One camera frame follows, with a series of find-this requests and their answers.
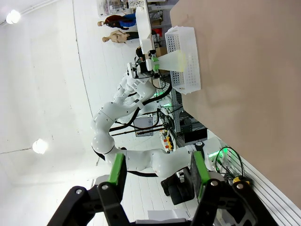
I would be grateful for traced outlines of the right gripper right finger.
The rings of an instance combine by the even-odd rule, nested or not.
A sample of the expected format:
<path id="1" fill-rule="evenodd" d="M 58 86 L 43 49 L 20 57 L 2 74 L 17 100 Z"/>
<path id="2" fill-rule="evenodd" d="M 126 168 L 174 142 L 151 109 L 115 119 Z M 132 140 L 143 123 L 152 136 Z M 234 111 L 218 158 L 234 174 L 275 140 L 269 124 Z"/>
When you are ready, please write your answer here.
<path id="1" fill-rule="evenodd" d="M 212 226 L 218 210 L 226 210 L 233 226 L 276 226 L 277 222 L 245 181 L 232 185 L 211 178 L 201 152 L 191 155 L 191 176 L 198 207 L 192 226 Z"/>

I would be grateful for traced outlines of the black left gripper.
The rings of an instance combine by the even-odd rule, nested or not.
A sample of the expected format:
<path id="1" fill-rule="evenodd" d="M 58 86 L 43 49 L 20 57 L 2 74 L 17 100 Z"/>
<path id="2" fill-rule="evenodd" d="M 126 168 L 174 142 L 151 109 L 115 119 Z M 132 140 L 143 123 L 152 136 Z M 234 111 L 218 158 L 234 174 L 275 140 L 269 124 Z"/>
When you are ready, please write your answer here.
<path id="1" fill-rule="evenodd" d="M 148 58 L 147 58 L 147 61 L 153 61 L 153 62 L 157 62 L 158 61 L 158 58 L 156 56 L 156 54 L 152 54 L 152 53 L 149 53 L 148 54 Z M 142 74 L 146 77 L 159 77 L 159 64 L 155 64 L 151 67 L 151 72 L 148 71 L 147 69 L 147 66 L 146 66 L 146 61 L 143 61 L 142 58 L 138 58 L 138 60 L 136 61 L 135 63 L 136 65 L 136 69 L 137 69 L 137 72 L 139 74 Z"/>

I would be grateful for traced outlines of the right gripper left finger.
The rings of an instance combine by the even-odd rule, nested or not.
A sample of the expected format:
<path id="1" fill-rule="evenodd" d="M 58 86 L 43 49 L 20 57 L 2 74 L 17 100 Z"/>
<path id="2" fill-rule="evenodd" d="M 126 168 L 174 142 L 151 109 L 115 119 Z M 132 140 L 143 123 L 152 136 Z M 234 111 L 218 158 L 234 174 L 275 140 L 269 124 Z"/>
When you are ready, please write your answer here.
<path id="1" fill-rule="evenodd" d="M 103 212 L 108 225 L 129 226 L 130 222 L 120 204 L 127 177 L 126 157 L 116 155 L 107 181 L 87 190 L 72 187 L 48 222 L 49 226 L 86 226 L 96 213 Z"/>

